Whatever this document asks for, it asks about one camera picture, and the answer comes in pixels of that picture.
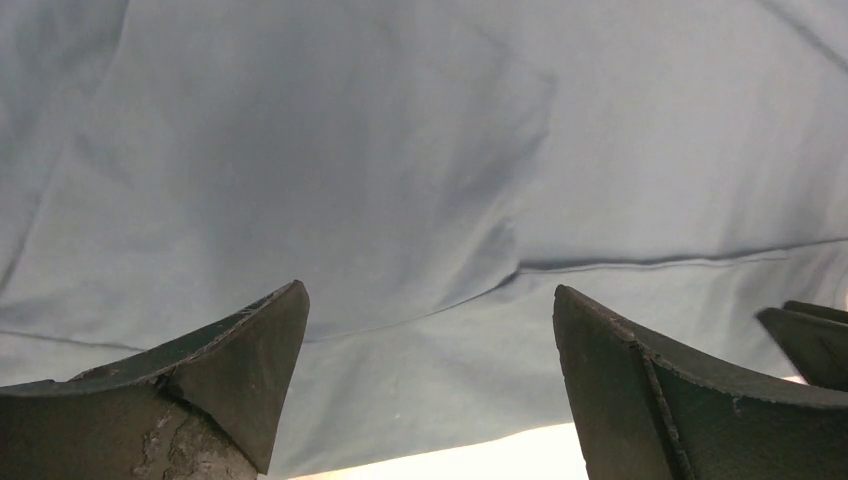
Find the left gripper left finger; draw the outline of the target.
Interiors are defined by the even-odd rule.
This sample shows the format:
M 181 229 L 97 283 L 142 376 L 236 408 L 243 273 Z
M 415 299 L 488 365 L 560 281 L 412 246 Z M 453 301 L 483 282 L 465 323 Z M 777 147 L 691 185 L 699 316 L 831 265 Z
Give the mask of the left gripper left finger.
M 222 320 L 57 382 L 1 390 L 5 479 L 268 471 L 310 300 L 293 281 Z

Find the blue-grey t shirt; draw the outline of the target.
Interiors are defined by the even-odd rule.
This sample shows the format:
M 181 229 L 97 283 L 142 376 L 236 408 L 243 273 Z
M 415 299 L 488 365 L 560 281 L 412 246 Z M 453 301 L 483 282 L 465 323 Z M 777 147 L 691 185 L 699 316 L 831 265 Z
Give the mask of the blue-grey t shirt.
M 292 280 L 271 475 L 577 479 L 558 285 L 732 363 L 847 302 L 843 1 L 5 1 L 1 381 Z

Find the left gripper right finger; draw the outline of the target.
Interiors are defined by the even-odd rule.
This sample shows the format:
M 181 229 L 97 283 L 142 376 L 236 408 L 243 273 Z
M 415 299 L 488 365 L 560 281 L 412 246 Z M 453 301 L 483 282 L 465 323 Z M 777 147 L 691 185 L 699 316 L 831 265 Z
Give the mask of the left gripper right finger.
M 843 479 L 847 390 L 762 374 L 566 286 L 553 328 L 592 479 Z

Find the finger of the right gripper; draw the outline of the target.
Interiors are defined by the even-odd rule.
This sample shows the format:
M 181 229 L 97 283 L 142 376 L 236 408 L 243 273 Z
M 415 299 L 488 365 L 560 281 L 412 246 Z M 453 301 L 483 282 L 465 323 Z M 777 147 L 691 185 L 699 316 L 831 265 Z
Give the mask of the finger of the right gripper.
M 847 324 L 781 308 L 765 308 L 756 319 L 807 384 L 847 390 Z
M 846 325 L 848 322 L 848 313 L 846 311 L 831 307 L 790 300 L 784 303 L 783 309 L 795 313 L 826 319 L 844 325 Z

